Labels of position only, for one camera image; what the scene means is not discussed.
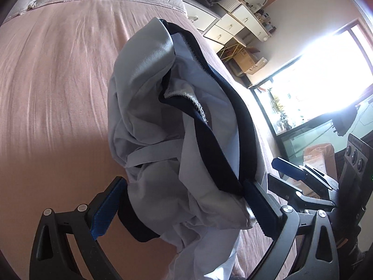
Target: window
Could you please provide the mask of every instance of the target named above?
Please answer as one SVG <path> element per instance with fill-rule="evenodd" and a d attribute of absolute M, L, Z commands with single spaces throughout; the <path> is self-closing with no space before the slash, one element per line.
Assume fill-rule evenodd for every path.
<path fill-rule="evenodd" d="M 254 90 L 277 135 L 358 100 L 373 84 L 372 40 L 359 21 L 309 46 Z"/>

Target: pink bedsheet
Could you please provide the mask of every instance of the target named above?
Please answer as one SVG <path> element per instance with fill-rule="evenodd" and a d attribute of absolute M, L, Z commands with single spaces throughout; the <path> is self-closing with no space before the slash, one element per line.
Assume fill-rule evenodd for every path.
<path fill-rule="evenodd" d="M 109 152 L 107 83 L 118 52 L 153 17 L 192 31 L 208 62 L 246 91 L 185 15 L 168 8 L 76 0 L 28 11 L 0 27 L 0 249 L 21 279 L 28 279 L 32 242 L 45 208 L 75 209 L 115 176 L 126 176 Z M 268 144 L 263 146 L 269 151 Z M 243 231 L 241 238 L 234 271 L 244 276 L 270 239 L 259 226 Z M 175 248 L 160 239 L 137 242 L 117 217 L 98 241 L 123 279 L 162 279 L 175 255 Z M 81 258 L 78 265 L 91 279 Z"/>

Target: black device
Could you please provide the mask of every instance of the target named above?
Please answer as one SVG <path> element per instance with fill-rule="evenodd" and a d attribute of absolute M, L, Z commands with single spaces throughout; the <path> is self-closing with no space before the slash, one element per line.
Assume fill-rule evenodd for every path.
<path fill-rule="evenodd" d="M 359 221 L 373 191 L 372 158 L 373 149 L 350 134 L 340 184 L 310 165 L 295 166 L 275 158 L 272 162 L 275 169 L 302 180 L 320 196 L 320 199 L 304 196 L 300 189 L 268 175 L 269 190 L 288 201 L 288 205 L 284 206 L 257 182 L 245 180 L 245 199 L 264 234 L 273 239 L 248 280 L 274 280 L 296 235 L 304 235 L 304 238 L 287 280 L 370 279 L 373 247 L 360 261 L 350 248 L 356 246 Z M 32 248 L 30 280 L 84 280 L 71 253 L 66 238 L 68 233 L 75 236 L 94 279 L 121 280 L 96 239 L 105 234 L 116 214 L 121 193 L 126 188 L 126 181 L 116 177 L 105 192 L 98 194 L 89 205 L 79 205 L 74 211 L 63 213 L 46 209 Z M 335 237 L 352 241 L 352 246 L 342 246 L 345 254 L 337 250 Z M 339 257 L 343 257 L 343 262 L 339 262 Z M 340 274 L 341 264 L 345 263 L 351 268 Z"/>

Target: metal bolt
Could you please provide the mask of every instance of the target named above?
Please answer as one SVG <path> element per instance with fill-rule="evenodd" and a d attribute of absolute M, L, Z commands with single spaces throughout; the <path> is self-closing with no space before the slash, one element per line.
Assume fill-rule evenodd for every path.
<path fill-rule="evenodd" d="M 47 208 L 47 209 L 44 211 L 43 215 L 44 215 L 44 216 L 49 216 L 51 213 L 52 213 L 52 210 L 51 210 L 50 208 Z"/>
<path fill-rule="evenodd" d="M 318 215 L 322 218 L 325 218 L 326 217 L 326 212 L 324 212 L 323 210 L 319 209 L 318 210 Z"/>
<path fill-rule="evenodd" d="M 78 206 L 78 211 L 85 212 L 87 210 L 87 204 L 81 204 Z"/>
<path fill-rule="evenodd" d="M 284 205 L 282 207 L 283 211 L 286 213 L 291 213 L 293 211 L 293 208 L 290 205 Z"/>

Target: cabinet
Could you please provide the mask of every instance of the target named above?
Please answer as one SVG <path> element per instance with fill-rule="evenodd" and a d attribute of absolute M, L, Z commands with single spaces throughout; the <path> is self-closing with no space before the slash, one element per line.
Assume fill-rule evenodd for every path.
<path fill-rule="evenodd" d="M 218 21 L 216 26 L 228 31 L 231 35 L 236 35 L 240 30 L 244 28 L 244 26 L 234 19 L 231 15 L 225 14 L 220 21 Z"/>
<path fill-rule="evenodd" d="M 184 3 L 188 18 L 192 21 L 195 28 L 200 31 L 205 31 L 214 21 L 215 17 L 207 12 L 191 5 Z"/>
<path fill-rule="evenodd" d="M 221 44 L 226 44 L 230 39 L 233 38 L 233 35 L 228 33 L 228 31 L 214 25 L 207 33 L 205 33 L 205 37 Z"/>
<path fill-rule="evenodd" d="M 224 47 L 223 44 L 210 40 L 209 38 L 205 38 L 205 40 L 216 53 Z"/>
<path fill-rule="evenodd" d="M 262 42 L 267 41 L 270 37 L 270 34 L 266 31 L 263 25 L 244 5 L 241 5 L 235 11 L 233 11 L 232 15 L 244 26 L 246 26 Z"/>

